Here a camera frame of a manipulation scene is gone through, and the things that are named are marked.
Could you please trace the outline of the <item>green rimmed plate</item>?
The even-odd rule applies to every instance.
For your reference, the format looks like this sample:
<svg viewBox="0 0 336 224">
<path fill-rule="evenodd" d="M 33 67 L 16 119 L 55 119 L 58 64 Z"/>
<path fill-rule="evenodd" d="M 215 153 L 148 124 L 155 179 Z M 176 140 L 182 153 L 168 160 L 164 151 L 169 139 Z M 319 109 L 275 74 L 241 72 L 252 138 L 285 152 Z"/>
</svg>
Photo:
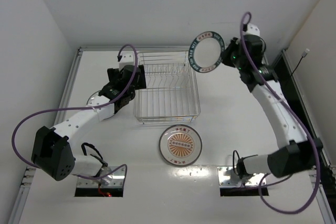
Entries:
<svg viewBox="0 0 336 224">
<path fill-rule="evenodd" d="M 208 73 L 216 69 L 223 61 L 225 42 L 220 34 L 206 31 L 196 36 L 188 50 L 188 61 L 192 69 L 199 73 Z"/>
</svg>

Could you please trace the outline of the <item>orange sunburst plate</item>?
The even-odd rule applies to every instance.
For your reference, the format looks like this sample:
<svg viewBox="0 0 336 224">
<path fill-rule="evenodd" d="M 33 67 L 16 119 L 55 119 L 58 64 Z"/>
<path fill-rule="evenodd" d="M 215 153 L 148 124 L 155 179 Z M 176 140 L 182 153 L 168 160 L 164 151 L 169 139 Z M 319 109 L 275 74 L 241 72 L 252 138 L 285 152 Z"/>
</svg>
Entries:
<svg viewBox="0 0 336 224">
<path fill-rule="evenodd" d="M 198 160 L 202 153 L 203 142 L 192 127 L 176 124 L 161 134 L 158 147 L 161 158 L 167 164 L 186 167 Z"/>
</svg>

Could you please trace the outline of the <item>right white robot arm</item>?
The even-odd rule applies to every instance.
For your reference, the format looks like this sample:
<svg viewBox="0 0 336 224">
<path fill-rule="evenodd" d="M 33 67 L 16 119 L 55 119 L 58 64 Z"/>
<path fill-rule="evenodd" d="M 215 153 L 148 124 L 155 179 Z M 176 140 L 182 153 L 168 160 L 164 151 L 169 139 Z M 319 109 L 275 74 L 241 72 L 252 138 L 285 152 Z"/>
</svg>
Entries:
<svg viewBox="0 0 336 224">
<path fill-rule="evenodd" d="M 263 63 L 264 41 L 256 35 L 244 35 L 243 42 L 232 38 L 221 53 L 223 64 L 238 69 L 242 82 L 262 107 L 276 137 L 278 150 L 265 155 L 240 157 L 235 172 L 239 178 L 254 173 L 277 178 L 320 166 L 323 144 L 309 134 L 290 108 L 273 68 Z"/>
</svg>

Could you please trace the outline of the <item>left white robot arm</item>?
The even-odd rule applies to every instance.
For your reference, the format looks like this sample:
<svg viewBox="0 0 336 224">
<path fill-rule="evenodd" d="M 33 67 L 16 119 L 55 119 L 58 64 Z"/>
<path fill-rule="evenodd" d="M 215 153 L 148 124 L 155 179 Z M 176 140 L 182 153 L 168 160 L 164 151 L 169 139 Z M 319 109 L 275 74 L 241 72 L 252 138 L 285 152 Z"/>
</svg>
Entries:
<svg viewBox="0 0 336 224">
<path fill-rule="evenodd" d="M 143 65 L 126 65 L 107 70 L 109 82 L 91 102 L 69 119 L 51 128 L 41 127 L 35 136 L 31 161 L 54 180 L 69 175 L 99 177 L 106 174 L 108 163 L 100 154 L 74 155 L 73 147 L 99 122 L 111 118 L 146 88 Z"/>
</svg>

